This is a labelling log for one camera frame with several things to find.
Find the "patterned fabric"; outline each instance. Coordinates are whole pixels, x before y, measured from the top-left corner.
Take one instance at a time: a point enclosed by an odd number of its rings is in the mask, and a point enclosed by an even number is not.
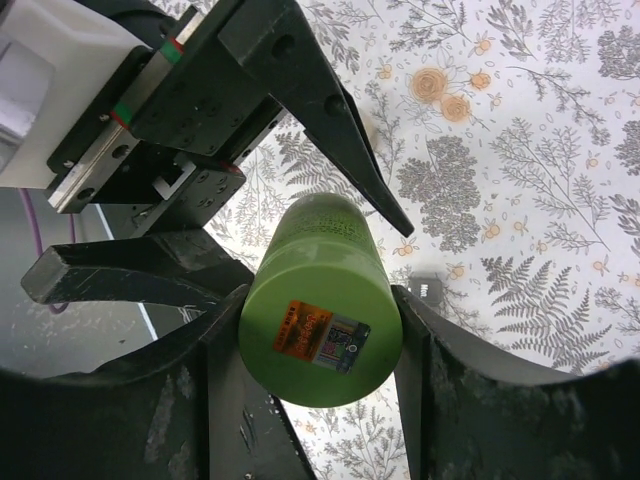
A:
[[[575,374],[640,354],[640,1],[300,3],[416,234],[372,212],[287,118],[211,222],[222,245],[255,268],[294,199],[339,192],[369,214],[392,282],[437,275],[444,315],[487,341]],[[393,379],[354,405],[288,412],[320,479],[409,478]]]

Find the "purple cable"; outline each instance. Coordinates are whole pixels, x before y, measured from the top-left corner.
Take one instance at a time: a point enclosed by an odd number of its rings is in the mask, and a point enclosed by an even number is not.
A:
[[[38,225],[38,217],[36,216],[36,210],[33,208],[33,202],[31,201],[31,195],[29,195],[29,191],[26,188],[20,188],[20,198],[22,199],[22,206],[24,207],[24,213],[27,216],[27,220],[29,221],[29,226],[31,227],[31,234],[33,235],[33,241],[36,244],[36,254],[38,257],[42,255],[44,252],[44,248],[42,246],[42,235],[40,234],[40,226]],[[71,243],[76,243],[76,224],[73,215],[69,215],[69,229],[71,230]],[[49,305],[49,311],[54,315],[60,315],[64,312],[68,303],[63,303],[60,306]]]

